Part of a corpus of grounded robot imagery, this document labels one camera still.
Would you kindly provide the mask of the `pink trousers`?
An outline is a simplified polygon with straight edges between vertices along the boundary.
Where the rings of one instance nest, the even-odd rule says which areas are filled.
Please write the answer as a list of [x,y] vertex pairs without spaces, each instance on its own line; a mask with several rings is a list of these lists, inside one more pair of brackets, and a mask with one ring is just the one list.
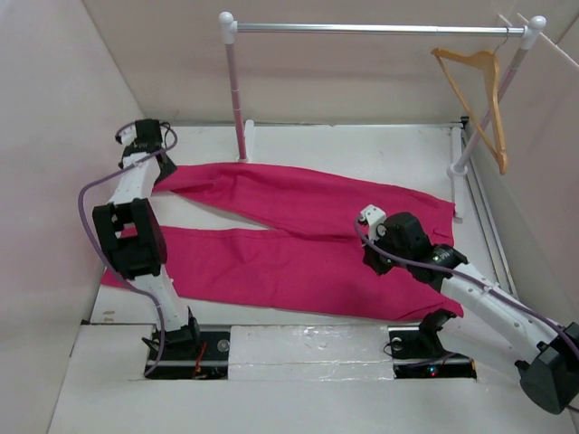
[[181,165],[155,187],[258,223],[255,230],[166,226],[166,269],[180,297],[385,321],[461,306],[403,269],[378,276],[363,262],[356,216],[374,205],[409,212],[434,243],[452,244],[452,203],[396,185],[305,168]]

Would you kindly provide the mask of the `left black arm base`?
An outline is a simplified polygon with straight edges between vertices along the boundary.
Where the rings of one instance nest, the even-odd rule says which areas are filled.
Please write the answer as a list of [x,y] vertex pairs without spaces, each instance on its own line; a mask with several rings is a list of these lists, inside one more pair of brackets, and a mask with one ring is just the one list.
[[231,332],[202,330],[198,349],[177,349],[166,345],[160,362],[151,373],[147,371],[157,359],[157,344],[146,343],[148,358],[144,369],[149,380],[226,380],[228,378]]

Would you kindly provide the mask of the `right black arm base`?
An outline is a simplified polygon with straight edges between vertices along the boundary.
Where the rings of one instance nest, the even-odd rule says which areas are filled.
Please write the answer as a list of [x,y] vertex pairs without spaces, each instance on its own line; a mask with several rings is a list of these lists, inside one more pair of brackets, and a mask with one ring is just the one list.
[[393,362],[396,380],[476,380],[478,377],[469,357],[443,349],[437,336],[417,326],[389,328],[383,352]]

